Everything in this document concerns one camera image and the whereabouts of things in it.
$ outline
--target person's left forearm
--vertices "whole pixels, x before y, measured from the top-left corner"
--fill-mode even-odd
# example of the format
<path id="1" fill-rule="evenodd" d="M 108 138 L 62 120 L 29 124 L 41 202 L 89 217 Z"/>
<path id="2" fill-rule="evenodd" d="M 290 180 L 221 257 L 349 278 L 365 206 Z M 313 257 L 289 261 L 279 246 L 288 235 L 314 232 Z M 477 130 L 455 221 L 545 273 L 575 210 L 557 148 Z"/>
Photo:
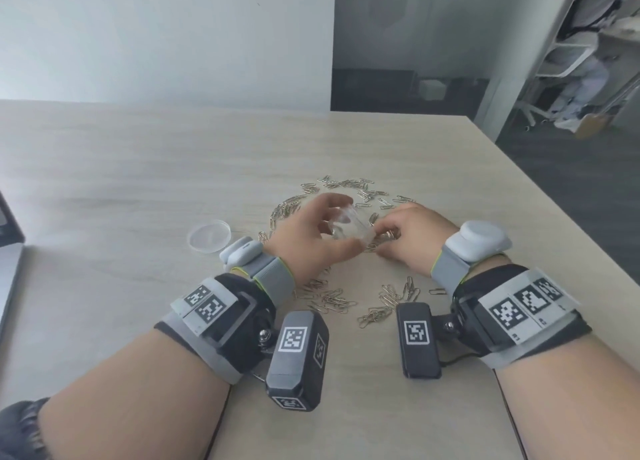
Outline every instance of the person's left forearm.
<path id="1" fill-rule="evenodd" d="M 152 330 L 53 396 L 38 422 L 56 460 L 199 460 L 228 391 L 203 360 Z"/>

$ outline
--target gray band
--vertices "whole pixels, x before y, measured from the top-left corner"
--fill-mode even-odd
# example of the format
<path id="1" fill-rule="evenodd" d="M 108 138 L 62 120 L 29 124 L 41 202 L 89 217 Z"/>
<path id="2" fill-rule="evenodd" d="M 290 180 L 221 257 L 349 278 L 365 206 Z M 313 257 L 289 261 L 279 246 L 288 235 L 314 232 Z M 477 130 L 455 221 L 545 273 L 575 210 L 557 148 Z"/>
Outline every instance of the gray band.
<path id="1" fill-rule="evenodd" d="M 456 255 L 446 245 L 442 246 L 442 252 L 431 270 L 431 277 L 442 286 L 450 297 L 467 276 L 471 265 Z"/>
<path id="2" fill-rule="evenodd" d="M 182 319 L 173 311 L 163 317 L 163 322 L 188 343 L 197 355 L 219 376 L 229 384 L 236 384 L 242 378 L 228 360 L 218 354 L 212 344 L 203 337 L 197 337 Z"/>
<path id="3" fill-rule="evenodd" d="M 243 265 L 241 269 L 249 275 L 249 278 L 260 284 L 276 308 L 291 296 L 296 287 L 296 282 L 286 264 L 270 254 L 262 253 Z"/>
<path id="4" fill-rule="evenodd" d="M 507 367 L 512 362 L 516 362 L 516 360 L 520 359 L 540 344 L 558 334 L 558 332 L 577 318 L 578 317 L 575 314 L 569 313 L 523 343 L 514 345 L 506 351 L 492 352 L 491 354 L 481 357 L 480 360 L 487 364 L 487 366 L 491 367 L 491 369 L 502 369 L 503 367 Z"/>

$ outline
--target table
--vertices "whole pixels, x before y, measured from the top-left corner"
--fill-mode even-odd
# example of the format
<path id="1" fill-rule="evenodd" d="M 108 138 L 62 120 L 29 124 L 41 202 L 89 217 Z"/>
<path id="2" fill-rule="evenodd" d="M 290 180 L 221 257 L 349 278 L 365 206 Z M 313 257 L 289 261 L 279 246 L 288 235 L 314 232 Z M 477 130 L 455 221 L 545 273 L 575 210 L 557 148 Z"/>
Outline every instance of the table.
<path id="1" fill-rule="evenodd" d="M 186 245 L 201 222 L 234 238 L 267 230 L 299 184 L 370 178 L 457 223 L 503 223 L 512 258 L 582 302 L 596 332 L 640 367 L 636 284 L 465 117 L 0 103 L 0 184 L 30 245 L 1 355 L 0 404 L 51 395 L 149 329 L 221 271 Z M 277 408 L 247 378 L 233 391 L 216 459 L 476 458 L 519 448 L 491 371 L 470 359 L 409 381 L 394 319 L 359 329 L 384 283 L 407 270 L 363 254 L 332 287 L 359 305 L 330 328 L 323 401 Z M 442 296 L 414 275 L 436 313 Z"/>

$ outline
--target shoe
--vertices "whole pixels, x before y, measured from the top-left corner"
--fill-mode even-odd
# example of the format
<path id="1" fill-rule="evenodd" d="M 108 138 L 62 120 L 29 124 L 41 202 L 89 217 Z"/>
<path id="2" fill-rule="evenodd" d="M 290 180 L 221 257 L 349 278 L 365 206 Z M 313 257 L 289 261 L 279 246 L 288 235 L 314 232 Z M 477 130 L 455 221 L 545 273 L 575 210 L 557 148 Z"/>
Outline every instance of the shoe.
<path id="1" fill-rule="evenodd" d="M 580 128 L 582 120 L 578 118 L 563 118 L 554 121 L 554 126 L 556 128 L 560 128 L 561 130 L 569 130 L 572 133 L 578 131 Z"/>

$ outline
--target white wrist tracker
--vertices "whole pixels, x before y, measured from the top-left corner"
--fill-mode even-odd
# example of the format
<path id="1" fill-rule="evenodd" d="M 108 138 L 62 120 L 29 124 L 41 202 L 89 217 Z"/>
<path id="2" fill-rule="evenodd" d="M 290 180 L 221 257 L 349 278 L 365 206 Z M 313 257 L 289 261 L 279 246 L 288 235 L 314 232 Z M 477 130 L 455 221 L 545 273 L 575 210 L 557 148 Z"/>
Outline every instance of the white wrist tracker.
<path id="1" fill-rule="evenodd" d="M 450 297 L 475 263 L 512 246 L 507 233 L 489 221 L 467 221 L 442 246 L 431 268 L 431 277 Z"/>
<path id="2" fill-rule="evenodd" d="M 276 307 L 291 294 L 296 281 L 284 262 L 262 252 L 263 245 L 249 236 L 238 239 L 220 252 L 225 271 L 239 268 L 249 279 L 255 281 L 267 293 Z"/>

